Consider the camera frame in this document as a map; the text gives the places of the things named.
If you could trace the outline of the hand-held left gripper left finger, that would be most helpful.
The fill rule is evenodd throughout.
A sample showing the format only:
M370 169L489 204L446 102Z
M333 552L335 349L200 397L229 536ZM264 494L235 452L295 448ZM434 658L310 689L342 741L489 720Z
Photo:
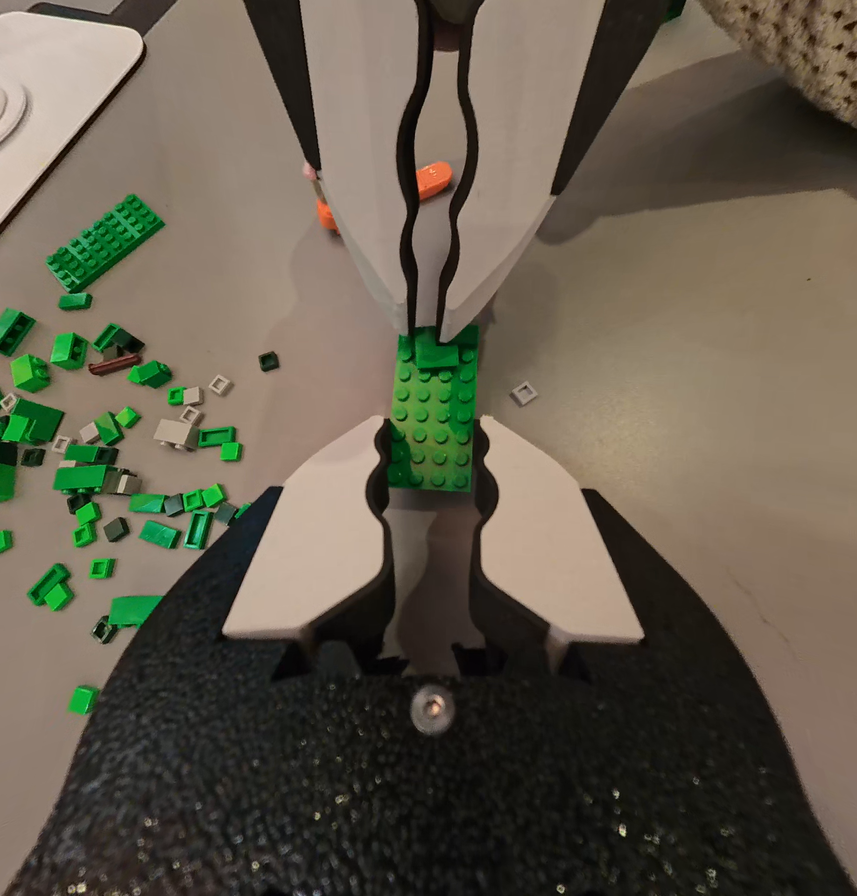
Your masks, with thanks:
M299 466L247 568L222 634L347 644L375 659L395 611L388 421L372 416Z

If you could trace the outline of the orange lego brick separator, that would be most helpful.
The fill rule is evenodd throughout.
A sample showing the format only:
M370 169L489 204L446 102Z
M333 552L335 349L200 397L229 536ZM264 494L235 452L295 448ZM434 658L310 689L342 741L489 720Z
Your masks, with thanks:
M454 171L451 165L446 161L436 161L419 168L416 171L416 182L420 202L423 203L447 190L452 182L453 173ZM333 213L324 198L322 185L316 170L307 163L303 167L303 174L314 187L316 193L317 218L320 225L324 230L340 236L341 231L339 230L333 218Z

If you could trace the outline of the green lego base plate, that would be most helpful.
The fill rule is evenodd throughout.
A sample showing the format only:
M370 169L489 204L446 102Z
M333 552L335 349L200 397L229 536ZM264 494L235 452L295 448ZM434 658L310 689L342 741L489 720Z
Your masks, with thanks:
M391 488L468 494L471 490L479 336L467 325L451 342L456 368L420 371L414 335L398 339L390 414Z

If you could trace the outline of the person's right forearm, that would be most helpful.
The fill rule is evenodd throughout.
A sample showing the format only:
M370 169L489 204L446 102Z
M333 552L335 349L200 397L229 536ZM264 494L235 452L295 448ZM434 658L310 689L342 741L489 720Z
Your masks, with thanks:
M857 129L857 1L701 1L743 49Z

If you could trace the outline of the long green studded lego plate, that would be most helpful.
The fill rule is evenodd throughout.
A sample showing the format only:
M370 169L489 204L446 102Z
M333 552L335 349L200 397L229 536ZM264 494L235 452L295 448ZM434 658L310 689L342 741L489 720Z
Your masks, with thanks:
M128 195L45 263L64 293L82 293L164 227L147 203Z

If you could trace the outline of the pile of loose lego pieces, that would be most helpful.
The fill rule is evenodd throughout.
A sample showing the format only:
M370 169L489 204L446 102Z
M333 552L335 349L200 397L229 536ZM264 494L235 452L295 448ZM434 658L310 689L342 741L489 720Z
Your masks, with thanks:
M37 321L0 355L0 729L26 732L91 712L119 655L112 603L153 605L228 527L222 506L255 490L243 442L153 440L182 420L169 396L186 386L207 426L236 423L240 399L207 389L233 373L219 318L147 292L16 315ZM127 371L87 370L131 353Z

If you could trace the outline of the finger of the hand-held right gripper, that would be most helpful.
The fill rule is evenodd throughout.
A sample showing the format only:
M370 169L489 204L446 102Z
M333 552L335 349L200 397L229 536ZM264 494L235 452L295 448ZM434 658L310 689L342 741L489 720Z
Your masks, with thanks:
M467 156L449 209L441 338L457 336L489 303L553 204L604 5L475 2L464 20L457 84Z
M367 290L396 330L412 330L427 2L304 1L300 12L324 197Z

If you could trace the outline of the green L-shaped lego tile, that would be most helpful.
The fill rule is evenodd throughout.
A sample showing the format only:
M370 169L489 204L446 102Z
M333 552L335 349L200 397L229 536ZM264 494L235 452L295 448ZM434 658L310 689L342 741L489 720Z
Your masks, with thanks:
M459 350L455 343L440 343L434 327L418 328L414 335L415 363L420 371L456 368Z

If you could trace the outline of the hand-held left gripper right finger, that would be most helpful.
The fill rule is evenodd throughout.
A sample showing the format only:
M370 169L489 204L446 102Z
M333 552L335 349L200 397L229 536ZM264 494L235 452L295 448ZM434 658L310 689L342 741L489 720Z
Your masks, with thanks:
M474 442L469 612L504 653L640 644L644 629L578 482L493 417Z

